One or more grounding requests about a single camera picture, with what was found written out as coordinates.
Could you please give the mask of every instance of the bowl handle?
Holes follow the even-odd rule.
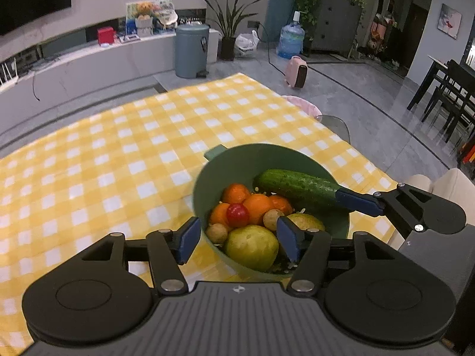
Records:
[[[208,151],[206,151],[205,154],[204,154],[204,157],[207,160],[212,160],[212,159],[216,158],[219,154],[221,154],[222,152],[224,152],[226,150],[227,150],[227,148],[224,147],[223,145],[217,145],[217,146],[209,149]]]

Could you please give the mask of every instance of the bottle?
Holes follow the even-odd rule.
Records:
[[[290,59],[292,56],[299,55],[303,50],[303,39],[305,31],[298,23],[300,12],[294,13],[294,21],[282,27],[280,31],[279,45],[277,46],[277,55],[284,59]]]

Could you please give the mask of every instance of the red ball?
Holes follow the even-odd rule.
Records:
[[[243,204],[230,204],[226,210],[229,227],[244,227],[249,224],[249,211]]]

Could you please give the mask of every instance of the green bowl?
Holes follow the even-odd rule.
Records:
[[[267,169],[293,170],[324,178],[337,183],[335,179],[313,159],[290,148],[255,143],[226,148],[218,145],[205,153],[209,161],[201,170],[193,188],[193,209],[195,215],[207,227],[207,221],[213,208],[219,203],[223,190],[231,183],[242,183],[249,189],[253,188],[254,178]],[[309,205],[293,204],[296,210],[305,207],[306,214],[320,219],[332,237],[346,238],[350,226],[350,217],[346,211],[310,209]],[[206,242],[220,258],[239,275],[256,281],[280,281],[290,274],[263,273],[240,265],[220,251],[207,237]]]

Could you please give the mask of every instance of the cucumber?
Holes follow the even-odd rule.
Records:
[[[341,186],[323,178],[290,170],[269,169],[254,179],[254,187],[277,193],[291,200],[303,200],[313,205],[338,207],[335,193]]]

